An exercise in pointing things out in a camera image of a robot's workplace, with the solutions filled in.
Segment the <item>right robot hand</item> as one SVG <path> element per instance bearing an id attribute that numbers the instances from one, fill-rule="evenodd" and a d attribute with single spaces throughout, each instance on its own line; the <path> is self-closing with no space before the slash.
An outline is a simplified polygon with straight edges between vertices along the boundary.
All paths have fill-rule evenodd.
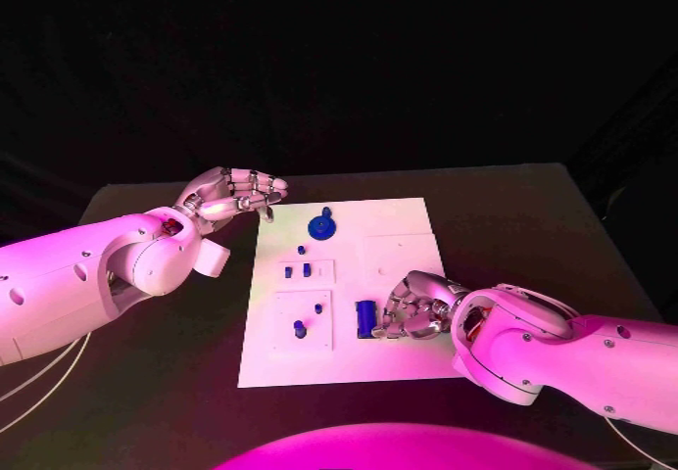
<path id="1" fill-rule="evenodd" d="M 430 340 L 447 333 L 453 314 L 469 294 L 470 290 L 459 283 L 411 270 L 388 295 L 372 336 Z"/>

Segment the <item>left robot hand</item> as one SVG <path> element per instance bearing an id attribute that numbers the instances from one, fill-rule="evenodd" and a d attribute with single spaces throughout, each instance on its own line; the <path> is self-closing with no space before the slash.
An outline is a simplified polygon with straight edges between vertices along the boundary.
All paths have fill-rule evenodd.
<path id="1" fill-rule="evenodd" d="M 190 180 L 173 208 L 192 220 L 205 236 L 247 212 L 257 212 L 265 222 L 273 222 L 271 207 L 287 194 L 289 184 L 280 177 L 252 169 L 218 166 Z"/>

